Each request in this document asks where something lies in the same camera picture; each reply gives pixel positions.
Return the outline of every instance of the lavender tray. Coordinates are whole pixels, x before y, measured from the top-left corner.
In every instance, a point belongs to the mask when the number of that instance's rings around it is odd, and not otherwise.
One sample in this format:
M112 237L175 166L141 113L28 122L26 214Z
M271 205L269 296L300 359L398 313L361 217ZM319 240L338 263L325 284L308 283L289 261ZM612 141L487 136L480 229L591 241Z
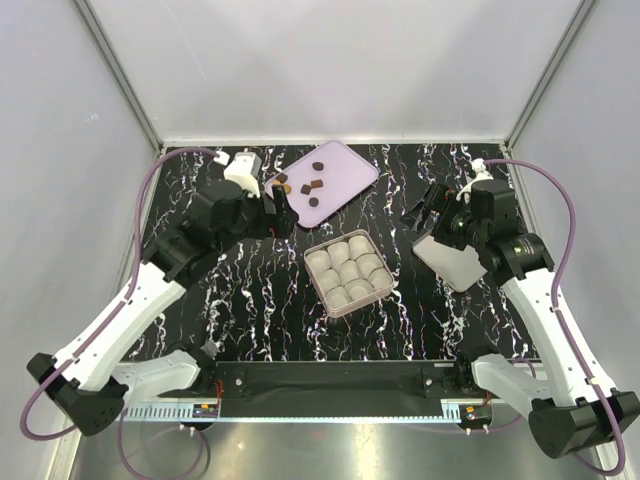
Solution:
M313 163L324 165L316 171ZM287 175L287 185L291 193L289 204L298 215L301 227L313 228L378 179L378 170L344 143L331 141L308 153L289 168L282 171ZM301 193L303 185L313 180L322 180L321 188L314 188L308 195ZM265 192L273 198L271 187L275 177L265 183ZM318 200L318 206L309 204L311 198Z

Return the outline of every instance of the black marble table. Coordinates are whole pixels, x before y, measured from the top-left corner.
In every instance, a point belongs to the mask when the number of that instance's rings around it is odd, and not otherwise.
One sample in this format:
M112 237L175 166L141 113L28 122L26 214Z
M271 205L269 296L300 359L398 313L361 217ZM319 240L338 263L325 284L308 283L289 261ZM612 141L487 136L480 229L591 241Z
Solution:
M233 147L263 159L260 181L315 146ZM147 329L126 358L157 358L177 341L222 347L220 360L412 360L455 358L461 342L493 343L507 357L535 356L531 339L491 279L453 292L411 252L415 233L400 217L430 182L460 188L470 161L502 158L497 144L354 145L380 172L368 190L313 230L288 240L245 240ZM201 185L222 176L208 157L183 155L162 169L149 211L148 245L188 207ZM508 178L506 168L493 168ZM395 277L386 299L342 319L327 317L304 268L306 249L356 229L367 230Z

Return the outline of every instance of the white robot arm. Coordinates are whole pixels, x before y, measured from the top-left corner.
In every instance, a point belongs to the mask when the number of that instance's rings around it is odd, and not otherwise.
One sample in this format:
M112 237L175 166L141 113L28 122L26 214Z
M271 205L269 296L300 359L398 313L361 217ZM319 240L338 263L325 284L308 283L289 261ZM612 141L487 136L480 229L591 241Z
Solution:
M480 347L459 355L459 386L470 393L489 391L511 405L529 420L538 445L552 458L611 441L612 427L594 385L604 392L621 431L640 414L636 394L617 390L589 349L560 290L558 306L553 306L553 261L540 237L522 229L513 189L493 179L482 160L475 160L473 169L476 179L461 192L433 184L403 218L420 231L430 215L437 214L432 231L414 245L414 252L458 291L489 272L527 326L548 380L536 380L493 348ZM557 310L571 338L561 327ZM576 347L589 365L589 377Z
M145 329L217 264L222 253L244 238L291 234L298 215L282 186L273 187L273 205L265 204L256 180L260 164L254 153L237 154L225 169L224 180L199 189L180 223L145 249L133 295L127 300L130 280L66 347L54 356L39 353L27 365L43 384L68 364L46 393L85 435L104 430L130 404L173 390L204 393L213 386L215 344L140 363L120 361ZM121 302L122 309L78 354L78 346Z

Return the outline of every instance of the purple cable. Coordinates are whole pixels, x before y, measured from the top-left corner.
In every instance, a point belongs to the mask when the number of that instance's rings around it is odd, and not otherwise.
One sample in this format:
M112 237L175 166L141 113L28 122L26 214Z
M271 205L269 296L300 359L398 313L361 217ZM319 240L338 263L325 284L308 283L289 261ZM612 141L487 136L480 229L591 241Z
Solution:
M120 313L120 311L126 305L126 302L131 298L133 292L136 290L136 286L138 284L138 275L140 274L140 261L142 260L142 233L141 233L141 224L142 224L142 210L144 208L144 199L147 194L147 190L149 188L149 184L151 183L151 179L156 171L162 167L167 161L175 158L183 153L200 153L211 155L213 158L218 156L217 152L214 150L210 150L208 148L197 148L197 147L189 147L189 148L178 148L173 150L163 157L161 157L147 172L147 175L142 180L142 185L140 186L140 190L138 191L138 197L136 199L136 209L135 209L135 220L133 225L133 245L135 249L135 256L133 260L133 273L131 275L131 283L129 285L129 289L124 295L124 300L119 302L113 311L107 315L107 318L96 328L96 330L87 337L87 339L82 342L82 344L73 352L73 356L78 358L88 347L91 345L98 336L109 326L109 324L113 321L114 318ZM36 441L49 441L55 440L56 438L63 437L64 435L71 433L76 429L75 426L69 427L61 432L51 433L48 435L39 435L37 433L33 433L29 426L27 425L27 420L29 418L29 413L31 413L31 409L35 405L36 401L40 398L40 396L45 392L49 385L51 385L64 371L69 368L69 366L73 363L73 359L69 359L65 361L60 368L54 370L54 372L47 377L47 379L42 382L42 384L36 389L36 391L29 397L27 403L22 410L22 415L20 416L20 430L22 434L30 440Z
M129 452L127 454L127 460L131 460L133 457L135 457L136 455L138 455L139 453L141 453L144 450L145 446L150 446L152 443L155 443L156 440L165 437L166 435L169 435L170 433L173 432L177 432L179 431L179 428L176 426L173 427L169 427L165 430L162 430L161 432L156 433L153 437L149 438L149 439L145 439L143 442L143 445L136 448L133 452ZM113 458L109 458L109 454L107 452L105 452L105 447L104 447L104 442L101 441L101 439L104 436L99 436L96 439L96 450L98 450L98 454L100 455L100 458L102 458L102 461L109 466L114 466L114 465L118 465L121 464L122 461L120 460L120 454L118 454L118 458L117 459L113 459Z
M560 184L560 182L555 177L553 177L553 175L551 175L546 170L532 163L523 162L520 160L495 159L495 160L487 160L484 162L484 164L485 165L511 164L511 165L518 165L521 167L530 168L531 170L534 170L539 174L543 175L544 177L547 178L547 180L553 183L553 185L558 189L558 191L562 195L562 198L566 202L567 208L569 209L569 236L567 238L567 245L564 249L564 253L562 254L562 260L560 260L560 264L558 265L558 269L556 270L556 274L553 277L553 282L551 284L551 305L555 309L557 309L559 305L558 288L560 287L560 280L562 279L562 275L564 274L564 269L567 266L567 262L569 261L569 256L571 255L571 250L573 249L573 241L576 234L576 210L573 206L573 202L571 201L571 198L569 197L569 194L564 189L564 187ZM560 327L562 328L562 331L564 332L564 335L567 338L569 345L571 346L571 350L573 351L573 354L576 356L578 363L582 367L584 374L587 376L588 379L594 378L593 371L591 370L591 367L589 366L589 363L587 362L587 360L582 355L582 352L580 351L580 347L578 347L578 344L573 338L573 335L571 334L571 330L569 330L569 326L567 325L567 321L565 320L564 315L559 309L557 309L555 313L556 313L556 317L558 318L558 323L560 323ZM592 386L596 392L596 395L598 396L598 400L600 400L600 403L602 403L602 406L604 407L604 411L607 414L607 418L609 419L609 423L611 424L611 430L613 431L616 447L618 449L618 463L611 470L604 470L596 467L595 465L592 465L591 463L589 463L587 460L585 460L578 454L576 454L576 458L580 463L582 463L589 470L596 472L600 475L603 475L603 476L619 475L624 470L624 465L627 460L627 454L624 448L624 442L622 441L622 432L620 431L620 426L618 425L616 416L613 413L611 405L609 405L609 402L604 392L602 391L602 388L599 385L592 385Z
M122 427L124 425L124 417L126 413L127 413L126 409L122 411L122 414L120 415L120 421L118 422L118 454L120 455L120 460L122 461L124 468L126 468L127 471L131 475L133 475L135 478L139 480L155 480L152 477L147 477L145 475L142 475L141 473L138 473L131 466L131 464L129 463L129 460L127 460L127 456L124 453L124 446L122 445ZM198 456L193 462L193 465L191 465L191 467L189 467L189 469L186 472L184 472L179 477L172 478L171 480L186 480L189 477L189 475L191 475L195 471L195 469L198 468L198 464L200 463L200 459L202 458L202 454L204 453L204 445L206 440L204 439L204 435L202 434L202 432L195 429L193 431L198 432L198 437L200 438L200 450L198 451Z
M533 366L533 363L531 363L531 361L527 358L513 358L510 360L511 363L526 363L529 366L529 369L531 370L531 376L533 378L536 378L536 369ZM520 423L523 420L523 417L521 417L520 415L518 415L516 418L514 418L513 420L511 420L509 423L505 424L505 425L500 425L499 427L495 427L495 428L491 428L489 429L489 432L502 432L510 427L513 427L514 425ZM421 432L430 432L430 433L442 433L444 435L466 435L467 432L464 430L460 430L460 429L456 429L456 430L438 430L435 428L429 428L429 427L420 427L417 425L405 425L406 427L412 428L414 430L420 430ZM469 434L472 435L477 435L477 434L483 434L486 435L487 432L485 430L471 430L469 432Z

